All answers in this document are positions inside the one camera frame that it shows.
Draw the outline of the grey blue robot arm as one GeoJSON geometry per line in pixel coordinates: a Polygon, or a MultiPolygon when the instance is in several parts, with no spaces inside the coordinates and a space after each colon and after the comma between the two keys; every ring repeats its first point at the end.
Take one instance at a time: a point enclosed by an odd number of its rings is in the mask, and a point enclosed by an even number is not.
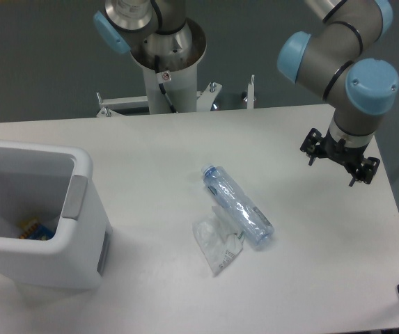
{"type": "MultiPolygon", "coordinates": [[[[388,1],[309,1],[324,31],[294,33],[277,58],[279,72],[334,107],[326,134],[312,129],[301,146],[310,160],[342,165],[353,182],[370,184],[380,161],[364,152],[392,108],[399,76],[386,61],[362,58],[393,21],[388,1]]],[[[206,50],[202,28],[184,1],[106,1],[93,17],[97,32],[143,70],[151,113],[208,111],[197,92],[197,66],[206,50]]]]}

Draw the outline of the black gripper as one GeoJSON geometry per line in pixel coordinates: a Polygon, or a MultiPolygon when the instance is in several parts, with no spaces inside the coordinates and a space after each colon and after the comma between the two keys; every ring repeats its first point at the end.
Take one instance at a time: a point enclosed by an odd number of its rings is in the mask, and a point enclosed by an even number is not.
{"type": "Polygon", "coordinates": [[[327,131],[325,137],[312,128],[300,146],[300,151],[309,158],[309,166],[316,159],[329,159],[344,166],[352,176],[349,187],[356,182],[370,184],[380,166],[380,159],[364,158],[364,152],[370,143],[369,136],[350,136],[327,131]]]}

